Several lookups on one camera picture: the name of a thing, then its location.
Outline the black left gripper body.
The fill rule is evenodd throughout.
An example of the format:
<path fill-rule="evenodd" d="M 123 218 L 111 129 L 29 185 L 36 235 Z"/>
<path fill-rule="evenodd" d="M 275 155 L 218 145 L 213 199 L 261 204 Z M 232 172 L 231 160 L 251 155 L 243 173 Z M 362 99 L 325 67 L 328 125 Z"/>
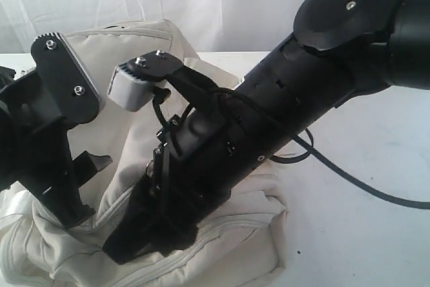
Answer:
<path fill-rule="evenodd" d="M 19 182 L 70 229 L 94 214 L 81 201 L 62 116 L 36 72 L 1 89 L 1 189 Z"/>

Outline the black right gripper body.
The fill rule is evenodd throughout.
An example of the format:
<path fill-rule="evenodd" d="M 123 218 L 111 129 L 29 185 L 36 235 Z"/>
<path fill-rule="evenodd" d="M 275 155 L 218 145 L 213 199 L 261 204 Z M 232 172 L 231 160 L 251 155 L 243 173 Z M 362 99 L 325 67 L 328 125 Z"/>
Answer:
<path fill-rule="evenodd" d="M 189 114 L 174 116 L 176 124 L 164 122 L 153 171 L 137 181 L 122 220 L 103 245 L 118 264 L 187 249 L 196 241 L 198 223 L 230 197 L 230 189 L 209 178 L 234 152 L 231 122 L 215 93 L 219 86 L 186 66 L 165 79 L 188 101 Z"/>

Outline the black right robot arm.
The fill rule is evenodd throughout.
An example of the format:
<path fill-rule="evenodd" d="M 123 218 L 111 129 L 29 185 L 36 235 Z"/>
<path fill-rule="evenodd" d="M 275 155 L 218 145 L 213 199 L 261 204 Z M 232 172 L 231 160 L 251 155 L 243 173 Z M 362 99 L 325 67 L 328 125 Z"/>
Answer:
<path fill-rule="evenodd" d="M 109 93 L 151 102 L 159 145 L 103 244 L 118 264 L 191 246 L 233 187 L 327 113 L 392 86 L 429 88 L 429 0 L 305 0 L 292 33 L 234 89 L 153 51 L 118 65 Z"/>

